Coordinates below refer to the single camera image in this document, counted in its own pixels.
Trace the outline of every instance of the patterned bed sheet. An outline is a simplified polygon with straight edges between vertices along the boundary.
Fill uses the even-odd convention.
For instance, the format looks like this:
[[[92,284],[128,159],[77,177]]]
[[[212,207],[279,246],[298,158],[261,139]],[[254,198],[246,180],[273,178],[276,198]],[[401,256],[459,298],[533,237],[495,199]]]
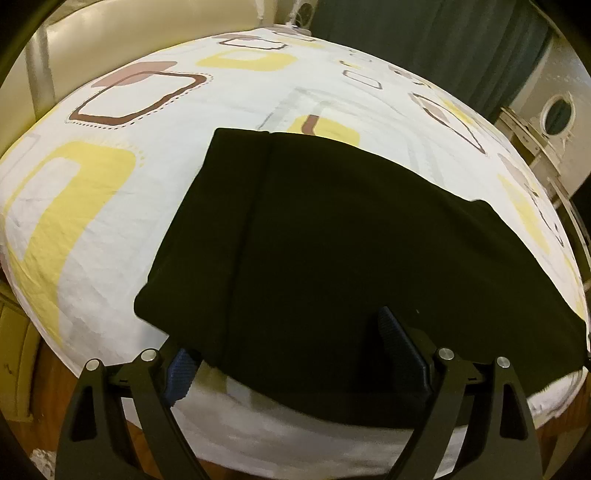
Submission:
[[[498,130],[402,68],[260,28],[167,48],[82,86],[0,160],[2,265],[75,374],[90,358],[127,362],[163,343],[133,302],[217,127],[333,138],[487,201],[588,324],[566,233]],[[426,279],[426,292],[439,281]],[[529,399],[537,425],[568,406],[585,375],[573,372]],[[410,436],[306,417],[207,365],[174,414],[199,457],[293,480],[382,473]],[[439,474],[453,467],[463,433]]]

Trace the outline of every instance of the wall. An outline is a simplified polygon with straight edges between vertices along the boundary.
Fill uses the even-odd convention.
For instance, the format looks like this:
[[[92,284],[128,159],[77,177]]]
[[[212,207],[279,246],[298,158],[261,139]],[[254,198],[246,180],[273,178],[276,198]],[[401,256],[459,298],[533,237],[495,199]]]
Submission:
[[[528,81],[524,86],[529,95],[518,95],[511,104],[522,118],[530,120],[538,115],[548,98],[556,93],[573,95],[576,112],[573,135],[560,165],[562,184],[572,195],[591,173],[591,77],[573,47],[558,36],[550,46],[543,67],[533,75],[539,75],[537,81]]]
[[[291,9],[296,0],[277,0],[277,13],[275,14],[276,23],[286,23],[290,19]]]

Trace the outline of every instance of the bed sheet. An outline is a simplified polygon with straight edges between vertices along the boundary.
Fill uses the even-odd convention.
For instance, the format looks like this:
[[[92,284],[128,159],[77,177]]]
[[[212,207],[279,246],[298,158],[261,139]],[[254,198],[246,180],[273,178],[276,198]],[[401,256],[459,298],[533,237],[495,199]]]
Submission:
[[[75,374],[90,358],[128,362],[164,342],[133,302],[217,127],[333,138],[487,201],[589,330],[566,233],[498,130],[402,68],[260,28],[170,47],[82,86],[0,160],[2,265]],[[440,281],[425,279],[426,294]],[[528,399],[537,425],[568,406],[585,375]],[[173,410],[200,458],[290,480],[383,473],[410,436],[306,417],[207,365]],[[453,467],[463,434],[457,429],[439,474]]]

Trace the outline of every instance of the screw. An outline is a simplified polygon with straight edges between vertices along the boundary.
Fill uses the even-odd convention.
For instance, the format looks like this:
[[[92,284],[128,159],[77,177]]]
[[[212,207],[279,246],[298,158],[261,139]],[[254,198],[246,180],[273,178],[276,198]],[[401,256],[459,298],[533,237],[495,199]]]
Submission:
[[[86,363],[86,369],[90,370],[91,372],[93,370],[96,370],[97,368],[99,368],[99,361],[96,358],[93,358],[92,360],[88,360]]]
[[[453,360],[453,358],[455,357],[455,354],[453,353],[453,350],[451,350],[449,348],[440,348],[439,349],[439,357],[442,358],[443,360]]]
[[[509,368],[511,366],[511,362],[509,362],[509,359],[505,356],[500,356],[497,358],[496,364],[501,368]]]
[[[144,362],[151,362],[152,360],[154,360],[156,358],[156,355],[158,355],[156,350],[154,350],[153,348],[148,348],[147,350],[144,350],[142,352],[141,359]]]

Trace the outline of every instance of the folded black fabric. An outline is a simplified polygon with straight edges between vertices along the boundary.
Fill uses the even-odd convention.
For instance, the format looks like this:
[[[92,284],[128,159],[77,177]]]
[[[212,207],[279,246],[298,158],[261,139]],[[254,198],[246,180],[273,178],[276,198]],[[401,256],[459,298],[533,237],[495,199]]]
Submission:
[[[298,134],[215,132],[135,312],[284,405],[402,427],[382,306],[464,359],[508,357],[527,395],[586,357],[584,321],[486,202]]]

